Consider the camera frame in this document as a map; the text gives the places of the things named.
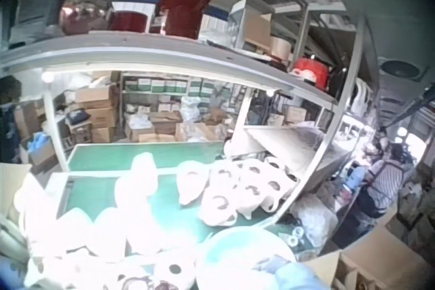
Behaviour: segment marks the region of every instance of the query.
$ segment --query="green workbench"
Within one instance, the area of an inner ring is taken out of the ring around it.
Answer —
[[[205,164],[215,161],[222,150],[222,143],[160,143],[140,145],[86,145],[79,146],[71,154],[69,167],[72,171],[128,170],[133,158],[145,151],[153,153],[158,168],[176,167],[187,160]],[[116,207],[114,187],[116,177],[74,177],[66,202],[66,211],[74,207],[84,210],[94,221],[107,207]],[[174,236],[183,236],[202,242],[210,233],[222,227],[209,227],[198,218],[201,198],[188,206],[178,203],[175,175],[162,175],[158,179],[157,192],[148,198],[153,216],[162,230]],[[253,225],[269,215],[262,209],[253,212],[252,219],[238,216],[235,225]]]
[[[71,171],[130,170],[133,158],[143,152],[153,154],[157,168],[173,168],[188,160],[209,164],[222,146],[222,142],[82,144],[75,146],[68,165]]]

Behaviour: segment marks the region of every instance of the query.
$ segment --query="plastic bag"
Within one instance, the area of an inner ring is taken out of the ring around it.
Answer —
[[[337,216],[313,194],[299,199],[292,214],[302,221],[307,238],[314,247],[322,247],[338,224]]]
[[[183,96],[181,98],[181,109],[179,112],[184,122],[195,122],[199,119],[198,104],[200,101],[201,98],[199,96]]]

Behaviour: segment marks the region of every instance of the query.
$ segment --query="shelf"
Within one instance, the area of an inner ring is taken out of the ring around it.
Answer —
[[[175,92],[164,92],[164,93],[151,93],[150,91],[131,91],[123,90],[123,94],[149,94],[149,95],[171,95],[171,96],[185,96],[187,93],[175,93]]]
[[[295,128],[285,126],[245,126],[244,130],[258,144],[282,160],[296,178],[304,177],[316,152],[312,144],[314,140],[298,135]],[[317,167],[317,171],[328,170],[328,167],[332,165],[339,166],[348,154],[348,151],[338,145],[331,144]]]
[[[173,73],[279,90],[328,110],[335,99],[316,87],[246,56],[187,39],[101,31],[59,37],[2,53],[9,74],[43,68],[54,73],[144,71]]]

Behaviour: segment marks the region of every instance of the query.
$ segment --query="white plastic bag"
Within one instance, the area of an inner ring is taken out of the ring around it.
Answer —
[[[198,104],[201,98],[199,96],[183,96],[181,98],[181,109],[179,112],[184,122],[195,122],[199,119]]]

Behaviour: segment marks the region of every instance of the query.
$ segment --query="roll of tape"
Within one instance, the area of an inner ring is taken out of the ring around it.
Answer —
[[[304,236],[304,228],[295,227],[292,232],[293,236],[297,237],[297,239],[301,239]]]
[[[295,237],[295,236],[290,236],[287,239],[287,244],[290,247],[296,247],[298,245],[298,243],[299,243],[299,241],[298,241],[297,237]]]
[[[273,168],[279,169],[279,170],[285,170],[285,164],[275,156],[268,156],[266,159],[264,159],[264,163],[267,163],[268,165],[272,166]]]

